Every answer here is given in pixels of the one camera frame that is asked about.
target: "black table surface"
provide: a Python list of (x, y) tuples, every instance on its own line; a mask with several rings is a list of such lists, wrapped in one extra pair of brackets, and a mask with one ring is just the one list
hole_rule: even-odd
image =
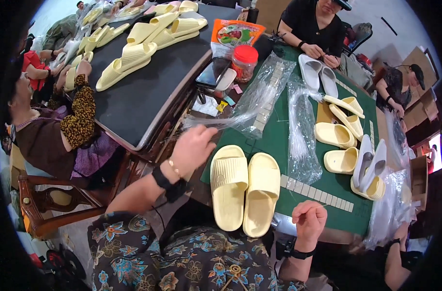
[[(199, 36), (157, 51), (147, 66), (129, 74), (109, 89), (95, 93), (96, 119), (134, 147), (139, 145), (171, 93), (210, 50), (214, 20), (237, 19), (240, 11), (199, 5), (198, 13), (208, 20), (208, 25), (200, 30)], [(135, 19), (111, 23), (110, 27), (133, 23)], [(93, 51), (89, 76), (92, 88), (95, 88), (101, 72), (121, 57), (127, 36), (122, 33)]]

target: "smartphone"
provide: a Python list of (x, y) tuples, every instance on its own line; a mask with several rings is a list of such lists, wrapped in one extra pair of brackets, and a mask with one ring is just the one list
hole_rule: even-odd
[(214, 89), (230, 66), (231, 60), (213, 58), (195, 81), (201, 86)]

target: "black shirt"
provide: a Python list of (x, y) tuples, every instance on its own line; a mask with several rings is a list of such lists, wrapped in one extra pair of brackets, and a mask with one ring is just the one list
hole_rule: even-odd
[(292, 28), (292, 34), (307, 44), (316, 44), (328, 55), (341, 57), (345, 27), (335, 15), (331, 23), (318, 28), (315, 9), (317, 0), (292, 0), (281, 15), (281, 20)]

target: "green table surface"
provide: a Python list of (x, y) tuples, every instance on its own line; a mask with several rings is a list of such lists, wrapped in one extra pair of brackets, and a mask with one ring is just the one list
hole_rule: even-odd
[[(289, 61), (297, 61), (300, 51), (292, 47), (281, 47), (284, 50), (283, 59)], [(258, 72), (259, 68), (262, 66), (259, 63), (256, 67), (255, 74)], [(301, 77), (301, 72), (299, 64), (294, 69), (293, 74), (297, 74)], [(370, 135), (369, 121), (373, 122), (374, 135), (375, 135), (375, 146), (379, 141), (378, 138), (378, 126), (376, 119), (376, 104), (375, 101), (369, 98), (364, 91), (357, 88), (354, 84), (348, 81), (346, 78), (336, 73), (336, 77), (349, 88), (357, 93), (355, 96), (364, 110), (365, 119), (360, 119), (364, 133)], [(352, 94), (346, 90), (341, 85), (337, 85), (339, 91), (339, 98), (346, 98), (352, 96)], [(318, 103), (311, 100), (313, 111), (315, 113), (315, 118), (317, 117)], [(272, 155), (280, 168), (281, 174), (287, 175), (287, 164), (288, 164), (288, 135), (289, 135), (289, 125), (288, 125), (288, 93), (287, 86), (282, 91), (281, 96), (275, 104), (275, 110), (273, 110), (268, 123), (263, 130), (263, 136), (259, 140), (247, 139), (243, 134), (234, 130), (226, 129), (217, 144), (216, 149), (213, 154), (221, 147), (235, 144), (242, 148), (245, 152), (247, 160), (257, 152), (265, 152)], [(317, 142), (316, 154), (318, 160), (323, 168), (323, 173), (321, 179), (317, 182), (311, 184), (311, 186), (327, 192), (331, 195), (337, 196), (346, 201), (352, 202), (354, 208), (352, 213), (344, 211), (331, 205), (326, 206), (328, 210), (328, 220), (326, 221), (326, 227), (338, 230), (349, 231), (363, 236), (368, 228), (368, 223), (371, 215), (371, 208), (373, 201), (367, 200), (359, 195), (354, 194), (351, 191), (350, 180), (351, 175), (335, 174), (328, 172), (323, 164), (323, 157), (327, 151), (339, 149), (338, 147)], [(201, 176), (201, 181), (204, 183), (210, 183), (210, 164), (211, 159), (207, 162), (207, 166)], [(304, 195), (295, 193), (285, 188), (281, 188), (279, 195), (279, 200), (276, 204), (276, 212), (290, 216), (292, 210), (299, 202), (306, 201), (310, 199)]]

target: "plastic jar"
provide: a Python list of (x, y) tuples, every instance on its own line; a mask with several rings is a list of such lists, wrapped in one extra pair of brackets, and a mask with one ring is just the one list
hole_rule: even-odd
[(258, 63), (258, 51), (251, 46), (242, 45), (234, 49), (232, 69), (236, 71), (235, 81), (246, 83), (253, 77), (253, 70)]

